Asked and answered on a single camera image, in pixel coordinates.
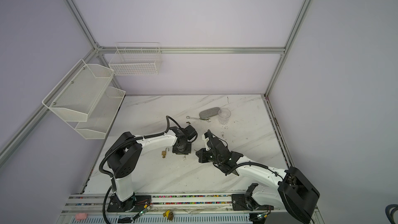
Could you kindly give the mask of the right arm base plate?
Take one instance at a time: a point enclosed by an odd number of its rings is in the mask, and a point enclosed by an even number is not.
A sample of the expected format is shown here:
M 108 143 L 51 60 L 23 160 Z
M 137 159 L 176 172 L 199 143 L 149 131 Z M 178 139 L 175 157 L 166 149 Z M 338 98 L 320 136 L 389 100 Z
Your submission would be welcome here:
M 232 194 L 232 207 L 234 211 L 272 211 L 272 205 L 261 205 L 253 198 L 254 190 L 259 186 L 258 183 L 252 183 L 244 194 Z

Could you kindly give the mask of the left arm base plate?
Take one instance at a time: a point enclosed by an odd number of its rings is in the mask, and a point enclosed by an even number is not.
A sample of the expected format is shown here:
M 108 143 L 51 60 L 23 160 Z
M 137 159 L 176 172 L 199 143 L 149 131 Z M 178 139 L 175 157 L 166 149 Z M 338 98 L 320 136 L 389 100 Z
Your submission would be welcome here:
M 151 203 L 152 197 L 150 195 L 133 195 L 126 201 L 122 202 L 119 198 L 113 194 L 110 197 L 110 202 L 107 207 L 109 213 L 122 213 L 122 212 L 134 212 L 138 213 Z

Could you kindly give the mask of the brass padlock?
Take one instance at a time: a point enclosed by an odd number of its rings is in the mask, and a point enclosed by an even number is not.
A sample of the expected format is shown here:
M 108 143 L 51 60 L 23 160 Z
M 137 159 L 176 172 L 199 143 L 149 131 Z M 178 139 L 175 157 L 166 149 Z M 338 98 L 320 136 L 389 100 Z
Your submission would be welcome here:
M 170 150 L 170 149 L 167 147 L 165 150 L 163 150 L 163 151 L 161 152 L 162 158 L 166 158 L 167 153 L 168 153 L 169 150 Z

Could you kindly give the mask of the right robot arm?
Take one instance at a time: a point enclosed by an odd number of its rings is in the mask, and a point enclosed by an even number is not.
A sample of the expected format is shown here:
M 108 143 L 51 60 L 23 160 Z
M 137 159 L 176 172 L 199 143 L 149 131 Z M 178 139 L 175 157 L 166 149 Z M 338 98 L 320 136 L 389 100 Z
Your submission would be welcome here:
M 196 152 L 199 163 L 212 163 L 225 176 L 234 174 L 254 180 L 237 200 L 242 208 L 257 211 L 269 206 L 284 208 L 303 224 L 312 221 L 319 191 L 296 167 L 287 170 L 255 162 L 236 151 L 230 151 L 224 141 L 211 131 L 202 135 L 205 147 Z

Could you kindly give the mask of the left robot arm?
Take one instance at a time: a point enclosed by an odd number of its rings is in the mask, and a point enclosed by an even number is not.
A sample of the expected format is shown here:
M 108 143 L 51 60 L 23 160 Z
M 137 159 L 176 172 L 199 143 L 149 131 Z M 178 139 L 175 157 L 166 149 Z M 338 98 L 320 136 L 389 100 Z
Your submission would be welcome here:
M 174 154 L 188 155 L 197 138 L 198 133 L 191 125 L 185 128 L 169 127 L 165 132 L 144 136 L 125 132 L 105 153 L 98 170 L 110 177 L 112 192 L 119 201 L 125 202 L 135 195 L 131 173 L 140 156 L 159 148 L 171 148 Z

